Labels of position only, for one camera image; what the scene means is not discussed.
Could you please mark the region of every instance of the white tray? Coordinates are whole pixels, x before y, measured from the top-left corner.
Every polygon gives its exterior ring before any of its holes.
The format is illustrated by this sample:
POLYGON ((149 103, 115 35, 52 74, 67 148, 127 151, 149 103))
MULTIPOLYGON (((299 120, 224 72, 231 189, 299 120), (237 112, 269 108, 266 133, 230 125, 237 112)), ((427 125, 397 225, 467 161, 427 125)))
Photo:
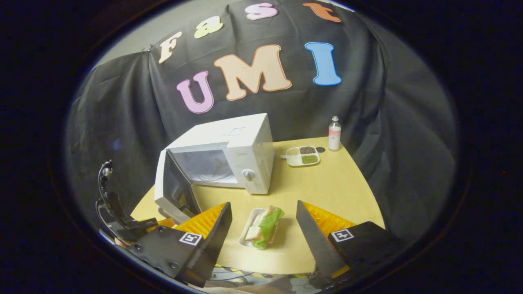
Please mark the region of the white tray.
POLYGON ((292 148, 289 148, 285 151, 285 155, 280 155, 281 158, 283 159, 286 159, 287 160, 287 164, 289 164, 290 166, 306 166, 306 165, 314 165, 314 164, 318 164, 320 163, 320 154, 318 153, 318 151, 316 150, 316 148, 314 146, 299 146, 299 147, 292 147, 292 148), (312 147, 314 148, 314 153, 308 153, 308 154, 301 154, 300 153, 300 148, 302 147, 312 147), (297 149, 298 150, 298 154, 297 155, 287 155, 289 153, 290 150, 292 149, 297 149), (313 162, 313 163, 303 163, 301 161, 301 157, 303 156, 308 156, 308 155, 313 155, 313 156, 316 156, 318 158, 318 161, 316 162, 313 162))
MULTIPOLYGON (((249 220, 247 220, 247 223, 245 224, 245 228, 243 229, 243 232, 242 234, 240 235, 240 238, 238 239, 238 243, 243 246, 243 247, 249 247, 249 248, 254 248, 254 249, 258 249, 256 247, 254 247, 252 245, 252 242, 249 242, 249 241, 245 241, 245 236, 247 235, 247 231, 249 230, 249 228, 251 227, 251 225, 253 224, 254 220, 256 219, 256 217, 260 214, 260 213, 264 213, 264 211, 267 210, 267 209, 263 209, 263 208, 255 208, 253 209, 253 211, 251 211, 251 215, 249 216, 249 220)), ((276 230, 278 229, 278 222, 279 220, 276 222, 276 224, 274 225, 274 232, 273 232, 273 236, 276 235, 276 230)), ((267 241, 267 244, 270 244, 272 243, 273 240, 268 240, 267 241)))

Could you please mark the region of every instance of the lettuce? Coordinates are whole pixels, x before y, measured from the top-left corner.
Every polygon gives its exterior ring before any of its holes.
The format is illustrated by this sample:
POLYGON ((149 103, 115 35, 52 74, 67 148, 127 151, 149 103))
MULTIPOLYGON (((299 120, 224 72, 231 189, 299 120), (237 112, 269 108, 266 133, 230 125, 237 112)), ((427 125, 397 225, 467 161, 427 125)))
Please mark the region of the lettuce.
POLYGON ((281 210, 279 208, 275 208, 273 212, 264 216, 262 222, 258 226, 261 229, 261 236, 263 238, 261 240, 254 241, 253 242, 254 247, 256 247, 260 250, 263 250, 267 247, 267 239, 269 239, 272 229, 274 228, 274 225, 284 215, 285 215, 285 212, 283 212, 283 210, 281 210))

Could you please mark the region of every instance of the sandwich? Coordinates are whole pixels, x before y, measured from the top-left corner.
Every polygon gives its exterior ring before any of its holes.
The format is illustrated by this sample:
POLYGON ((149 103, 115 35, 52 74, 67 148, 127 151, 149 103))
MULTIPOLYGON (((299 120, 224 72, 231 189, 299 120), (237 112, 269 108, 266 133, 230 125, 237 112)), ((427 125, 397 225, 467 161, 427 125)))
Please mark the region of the sandwich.
POLYGON ((251 242, 253 247, 260 250, 267 248, 267 244, 274 240, 277 223, 284 214, 283 210, 269 206, 254 219, 245 235, 245 241, 251 242))

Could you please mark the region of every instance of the gray wall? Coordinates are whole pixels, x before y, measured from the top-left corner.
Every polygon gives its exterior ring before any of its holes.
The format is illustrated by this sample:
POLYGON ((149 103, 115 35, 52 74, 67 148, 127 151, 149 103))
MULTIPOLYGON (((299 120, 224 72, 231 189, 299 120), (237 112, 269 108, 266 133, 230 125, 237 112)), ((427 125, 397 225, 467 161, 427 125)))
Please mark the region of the gray wall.
MULTIPOLYGON (((126 54, 140 52, 142 49, 147 50, 151 44, 165 38, 172 30, 176 29, 176 27, 198 17, 200 11, 212 11, 213 9, 234 2, 237 2, 237 0, 189 0, 174 5, 172 8, 146 21, 141 26, 123 36, 120 41, 113 45, 113 47, 98 60, 94 67, 126 54)), ((319 0, 317 2, 332 3, 333 5, 349 9, 333 1, 319 0)))

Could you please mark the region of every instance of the food container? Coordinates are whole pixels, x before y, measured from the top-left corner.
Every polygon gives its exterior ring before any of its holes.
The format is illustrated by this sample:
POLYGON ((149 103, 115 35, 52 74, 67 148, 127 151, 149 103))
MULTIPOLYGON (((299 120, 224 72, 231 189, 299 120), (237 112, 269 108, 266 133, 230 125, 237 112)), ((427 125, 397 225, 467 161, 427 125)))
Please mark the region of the food container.
POLYGON ((292 147, 280 157, 287 159, 287 164, 290 166, 314 165, 320 162, 320 155, 313 146, 292 147))
MULTIPOLYGON (((254 247, 252 245, 252 242, 250 241, 245 241, 245 236, 247 235, 247 231, 249 230, 249 228, 251 227, 251 225, 253 224, 254 220, 256 219, 256 217, 261 214, 261 213, 264 213, 266 209, 263 209, 263 208, 255 208, 253 209, 253 211, 251 211, 251 216, 249 216, 249 219, 247 220, 247 223, 245 224, 245 228, 243 229, 243 232, 242 232, 242 235, 240 236, 240 239, 238 239, 238 243, 243 246, 243 247, 249 247, 249 248, 254 248, 254 249, 258 249, 256 247, 254 247)), ((274 236, 276 235, 276 230, 278 229, 278 223, 280 221, 278 220, 276 222, 276 224, 274 225, 274 230, 272 232, 272 236, 269 237, 269 240, 267 240, 267 244, 271 244, 274 240, 274 236)))

